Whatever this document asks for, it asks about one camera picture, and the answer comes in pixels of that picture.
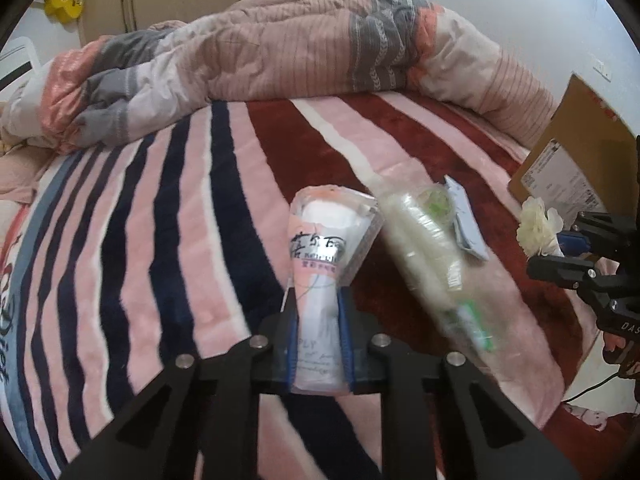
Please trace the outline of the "white artificial flower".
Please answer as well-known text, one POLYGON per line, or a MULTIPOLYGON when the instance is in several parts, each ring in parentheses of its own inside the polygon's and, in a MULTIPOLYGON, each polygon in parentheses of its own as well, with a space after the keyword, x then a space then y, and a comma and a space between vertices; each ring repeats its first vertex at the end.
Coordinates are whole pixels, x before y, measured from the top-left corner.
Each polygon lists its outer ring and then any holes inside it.
POLYGON ((522 203, 516 240, 527 258, 563 257, 558 241, 563 226, 563 219, 554 208, 547 209, 541 198, 529 197, 522 203))

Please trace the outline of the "cream towel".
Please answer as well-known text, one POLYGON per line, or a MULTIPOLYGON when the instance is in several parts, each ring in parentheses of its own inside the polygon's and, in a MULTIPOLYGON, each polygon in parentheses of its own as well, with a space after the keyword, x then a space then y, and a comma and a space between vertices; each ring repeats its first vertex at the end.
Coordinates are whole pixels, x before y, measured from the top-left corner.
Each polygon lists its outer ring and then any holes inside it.
POLYGON ((416 188, 394 179, 375 189, 385 243, 409 289, 440 332, 483 359, 497 341, 471 290, 462 249, 454 237, 454 202, 440 184, 416 188))

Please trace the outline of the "pink packaged cloth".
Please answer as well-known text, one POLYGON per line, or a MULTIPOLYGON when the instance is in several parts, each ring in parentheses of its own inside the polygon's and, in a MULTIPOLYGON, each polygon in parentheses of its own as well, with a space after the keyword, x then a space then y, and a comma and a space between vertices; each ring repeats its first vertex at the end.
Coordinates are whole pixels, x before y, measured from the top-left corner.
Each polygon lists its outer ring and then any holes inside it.
POLYGON ((295 392, 348 391, 338 290, 350 285, 382 224, 375 198, 351 188, 307 186, 294 196, 288 252, 297 310, 295 392))

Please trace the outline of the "brown cardboard box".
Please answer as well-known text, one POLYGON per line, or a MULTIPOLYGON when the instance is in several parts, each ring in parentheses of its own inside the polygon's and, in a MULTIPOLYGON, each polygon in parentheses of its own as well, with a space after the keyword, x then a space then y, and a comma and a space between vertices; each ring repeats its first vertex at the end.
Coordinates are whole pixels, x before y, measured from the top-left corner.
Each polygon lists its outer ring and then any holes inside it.
POLYGON ((566 226, 582 211, 632 217, 638 204, 636 137, 577 75, 508 184, 521 203, 540 198, 566 226))

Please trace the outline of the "white paper tag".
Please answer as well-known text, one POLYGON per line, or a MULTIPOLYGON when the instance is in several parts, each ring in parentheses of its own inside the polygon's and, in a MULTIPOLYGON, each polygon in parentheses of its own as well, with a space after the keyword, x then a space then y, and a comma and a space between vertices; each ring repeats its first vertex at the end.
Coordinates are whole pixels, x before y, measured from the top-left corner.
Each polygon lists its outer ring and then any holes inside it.
POLYGON ((454 204, 454 235, 459 247, 477 259, 488 261, 488 249, 473 214, 465 188, 452 177, 445 177, 445 188, 454 204))

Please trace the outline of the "striped fleece blanket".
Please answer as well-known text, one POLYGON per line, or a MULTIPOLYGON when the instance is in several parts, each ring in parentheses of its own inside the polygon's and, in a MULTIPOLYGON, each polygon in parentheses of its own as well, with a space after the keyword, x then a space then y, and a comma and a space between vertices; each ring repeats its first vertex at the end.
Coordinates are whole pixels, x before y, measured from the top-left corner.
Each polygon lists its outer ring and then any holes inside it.
POLYGON ((56 478, 175 356, 208 358, 280 309, 288 206, 371 174, 453 178, 488 246, 473 295, 503 322, 502 386, 548 422, 594 339, 571 292, 531 280, 508 184, 508 136, 413 93, 217 103, 121 148, 50 163, 12 216, 1 270, 1 418, 56 478))

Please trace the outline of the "pink grey striped duvet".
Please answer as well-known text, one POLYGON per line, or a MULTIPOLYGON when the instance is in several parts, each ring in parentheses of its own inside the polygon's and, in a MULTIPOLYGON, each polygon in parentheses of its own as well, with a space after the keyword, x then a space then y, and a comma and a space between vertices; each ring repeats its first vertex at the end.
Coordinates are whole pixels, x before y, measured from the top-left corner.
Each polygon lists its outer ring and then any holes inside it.
POLYGON ((483 116, 524 146, 551 92, 453 10, 426 0, 298 0, 103 36, 56 56, 1 114, 6 144, 122 145, 223 101, 412 90, 483 116))

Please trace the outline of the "white bed headboard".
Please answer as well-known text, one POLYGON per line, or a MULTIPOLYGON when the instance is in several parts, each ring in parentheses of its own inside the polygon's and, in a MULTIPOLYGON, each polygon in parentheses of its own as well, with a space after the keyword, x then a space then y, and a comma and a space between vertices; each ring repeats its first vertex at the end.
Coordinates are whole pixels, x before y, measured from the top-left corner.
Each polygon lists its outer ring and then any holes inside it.
POLYGON ((33 73, 40 70, 41 64, 32 40, 17 37, 9 40, 2 48, 0 56, 0 91, 2 101, 33 73))

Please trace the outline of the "yellow ukulele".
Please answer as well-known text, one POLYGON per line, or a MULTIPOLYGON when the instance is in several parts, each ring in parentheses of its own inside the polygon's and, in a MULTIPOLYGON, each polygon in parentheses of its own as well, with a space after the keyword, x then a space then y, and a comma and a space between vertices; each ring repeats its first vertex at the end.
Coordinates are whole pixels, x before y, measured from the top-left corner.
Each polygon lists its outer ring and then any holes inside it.
POLYGON ((43 0, 44 13, 63 25, 76 22, 85 9, 85 0, 43 0))

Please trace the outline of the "white wall switch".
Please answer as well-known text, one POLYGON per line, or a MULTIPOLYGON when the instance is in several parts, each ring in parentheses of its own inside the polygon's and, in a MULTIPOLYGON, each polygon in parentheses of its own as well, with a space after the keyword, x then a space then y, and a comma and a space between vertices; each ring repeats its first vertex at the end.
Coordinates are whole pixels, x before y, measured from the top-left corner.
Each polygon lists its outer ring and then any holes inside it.
POLYGON ((606 79, 607 81, 611 81, 611 73, 608 70, 608 68, 606 67, 606 65, 598 60, 597 58, 595 58, 592 61, 592 68, 604 79, 606 79))

